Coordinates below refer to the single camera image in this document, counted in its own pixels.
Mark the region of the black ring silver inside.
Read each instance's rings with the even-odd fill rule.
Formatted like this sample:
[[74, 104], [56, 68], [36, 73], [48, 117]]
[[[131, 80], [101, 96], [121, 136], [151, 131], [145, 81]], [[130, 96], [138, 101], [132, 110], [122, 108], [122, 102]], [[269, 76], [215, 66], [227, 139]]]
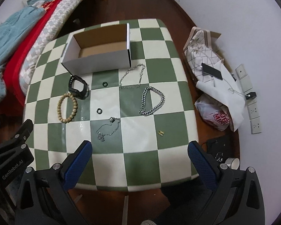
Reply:
[[96, 112], [97, 112], [98, 114], [101, 114], [101, 113], [102, 113], [102, 109], [101, 109], [101, 108], [98, 108]]

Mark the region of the black smart watch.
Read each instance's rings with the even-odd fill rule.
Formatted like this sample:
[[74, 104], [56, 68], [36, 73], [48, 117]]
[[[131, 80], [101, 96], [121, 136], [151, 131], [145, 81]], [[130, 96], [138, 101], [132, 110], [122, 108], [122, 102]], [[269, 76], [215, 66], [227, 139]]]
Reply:
[[68, 82], [68, 92], [75, 98], [84, 100], [88, 96], [88, 84], [78, 75], [71, 75]]

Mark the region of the black bag on floor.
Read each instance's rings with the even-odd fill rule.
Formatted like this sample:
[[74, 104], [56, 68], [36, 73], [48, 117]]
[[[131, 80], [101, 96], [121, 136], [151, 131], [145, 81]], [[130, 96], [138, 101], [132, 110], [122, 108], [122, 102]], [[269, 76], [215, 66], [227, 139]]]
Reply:
[[207, 153], [212, 155], [218, 163], [224, 163], [228, 158], [234, 157], [233, 139], [224, 135], [209, 139], [206, 142]]

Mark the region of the white tape roll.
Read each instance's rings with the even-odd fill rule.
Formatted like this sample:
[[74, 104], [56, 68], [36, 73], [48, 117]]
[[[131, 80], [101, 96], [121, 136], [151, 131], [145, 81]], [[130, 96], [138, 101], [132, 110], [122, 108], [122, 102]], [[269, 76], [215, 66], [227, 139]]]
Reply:
[[233, 157], [233, 158], [228, 158], [226, 161], [225, 161], [225, 164], [233, 169], [233, 170], [238, 170], [239, 167], [240, 167], [240, 160], [236, 157]]

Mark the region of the white plastic bag red print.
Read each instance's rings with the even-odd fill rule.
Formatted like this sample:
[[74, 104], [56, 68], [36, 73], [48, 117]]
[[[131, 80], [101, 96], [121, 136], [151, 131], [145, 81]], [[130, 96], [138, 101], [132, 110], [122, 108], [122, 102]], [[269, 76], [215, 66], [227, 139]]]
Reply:
[[207, 94], [202, 94], [194, 105], [202, 119], [217, 130], [224, 131], [232, 124], [228, 108]]

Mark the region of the red bed sheet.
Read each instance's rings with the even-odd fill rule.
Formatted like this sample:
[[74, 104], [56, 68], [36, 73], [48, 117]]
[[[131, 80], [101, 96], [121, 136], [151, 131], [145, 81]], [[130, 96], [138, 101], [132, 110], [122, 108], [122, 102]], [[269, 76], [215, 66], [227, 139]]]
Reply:
[[49, 16], [52, 15], [53, 9], [55, 8], [55, 6], [59, 1], [61, 0], [52, 0], [52, 1], [45, 2], [42, 5], [42, 8], [45, 9], [46, 13], [36, 23], [33, 29], [25, 37], [25, 39], [20, 43], [19, 47], [16, 49], [16, 51], [10, 58], [3, 72], [3, 80], [6, 85], [7, 95], [14, 96], [21, 105], [24, 104], [25, 97], [26, 97], [26, 95], [24, 95], [21, 92], [20, 85], [19, 85], [20, 68], [23, 64], [22, 60], [28, 54], [30, 47], [35, 42], [41, 29], [49, 19]]

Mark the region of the green white checkered tablecloth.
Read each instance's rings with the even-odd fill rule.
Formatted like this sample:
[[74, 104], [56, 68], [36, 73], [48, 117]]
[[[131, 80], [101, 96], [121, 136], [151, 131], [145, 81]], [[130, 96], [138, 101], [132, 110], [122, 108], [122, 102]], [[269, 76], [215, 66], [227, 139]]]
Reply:
[[88, 96], [78, 101], [69, 123], [58, 119], [57, 104], [68, 91], [70, 74], [61, 57], [72, 35], [45, 46], [24, 110], [24, 118], [34, 123], [27, 141], [34, 169], [61, 163], [88, 140], [93, 153], [78, 188], [143, 191], [198, 176], [187, 153], [188, 143], [198, 139], [195, 111], [171, 35], [156, 18], [129, 24], [134, 70], [84, 76]]

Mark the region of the black charger plug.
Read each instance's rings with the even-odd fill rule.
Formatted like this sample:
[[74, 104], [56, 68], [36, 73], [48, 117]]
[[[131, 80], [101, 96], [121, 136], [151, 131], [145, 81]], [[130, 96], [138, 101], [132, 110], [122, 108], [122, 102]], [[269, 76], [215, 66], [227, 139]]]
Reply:
[[248, 101], [248, 100], [253, 100], [253, 99], [255, 99], [256, 97], [257, 97], [257, 94], [256, 94], [256, 92], [254, 92], [254, 91], [251, 91], [251, 92], [245, 94], [245, 98], [246, 98], [247, 101]]

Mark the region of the black smartphone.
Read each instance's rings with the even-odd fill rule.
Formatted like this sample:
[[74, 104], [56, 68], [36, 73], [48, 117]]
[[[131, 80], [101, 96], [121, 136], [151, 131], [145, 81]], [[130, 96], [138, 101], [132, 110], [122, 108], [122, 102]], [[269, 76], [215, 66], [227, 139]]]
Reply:
[[210, 75], [210, 76], [215, 77], [219, 80], [223, 80], [222, 74], [218, 69], [216, 69], [214, 67], [211, 67], [207, 64], [204, 64], [204, 63], [201, 64], [201, 68], [202, 68], [202, 71], [203, 71], [204, 74]]

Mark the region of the white patterned cloth bag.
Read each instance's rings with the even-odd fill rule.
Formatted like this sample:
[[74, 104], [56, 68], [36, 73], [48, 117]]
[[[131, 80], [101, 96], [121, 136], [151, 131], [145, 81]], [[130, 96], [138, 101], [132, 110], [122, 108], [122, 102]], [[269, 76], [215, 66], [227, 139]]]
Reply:
[[195, 102], [201, 117], [220, 131], [236, 131], [243, 122], [245, 96], [241, 93], [224, 59], [212, 48], [213, 33], [194, 26], [183, 48], [184, 56], [203, 95]]

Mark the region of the light blue blanket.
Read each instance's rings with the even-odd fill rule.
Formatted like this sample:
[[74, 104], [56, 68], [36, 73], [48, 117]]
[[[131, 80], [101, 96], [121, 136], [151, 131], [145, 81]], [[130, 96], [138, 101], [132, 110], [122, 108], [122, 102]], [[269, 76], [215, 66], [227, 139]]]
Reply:
[[26, 6], [0, 24], [0, 102], [6, 97], [3, 72], [8, 59], [46, 13], [42, 5], [52, 0], [26, 0]]

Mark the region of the white cardboard box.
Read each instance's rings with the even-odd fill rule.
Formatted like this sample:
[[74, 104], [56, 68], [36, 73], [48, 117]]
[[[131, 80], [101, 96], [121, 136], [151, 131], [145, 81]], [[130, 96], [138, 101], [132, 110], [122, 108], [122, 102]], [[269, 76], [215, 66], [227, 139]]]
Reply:
[[72, 75], [131, 67], [130, 24], [114, 24], [73, 34], [61, 64]]

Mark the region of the grey white checkered quilt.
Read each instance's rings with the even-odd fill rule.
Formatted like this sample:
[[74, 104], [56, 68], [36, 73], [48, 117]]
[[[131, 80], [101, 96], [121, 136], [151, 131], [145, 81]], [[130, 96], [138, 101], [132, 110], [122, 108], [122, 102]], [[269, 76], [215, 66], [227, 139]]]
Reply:
[[20, 68], [19, 85], [21, 92], [26, 95], [33, 72], [45, 46], [54, 40], [64, 23], [82, 0], [61, 0], [53, 9], [52, 15], [44, 24], [35, 42], [30, 47], [28, 54], [22, 60]]

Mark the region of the white wall socket strip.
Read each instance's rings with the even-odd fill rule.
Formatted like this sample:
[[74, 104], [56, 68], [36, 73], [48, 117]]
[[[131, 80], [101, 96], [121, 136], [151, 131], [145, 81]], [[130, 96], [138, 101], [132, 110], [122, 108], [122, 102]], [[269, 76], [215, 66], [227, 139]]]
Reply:
[[257, 93], [253, 89], [251, 79], [243, 64], [240, 64], [235, 69], [235, 72], [245, 98], [246, 108], [250, 120], [251, 134], [259, 134], [262, 132], [262, 126], [257, 106]]

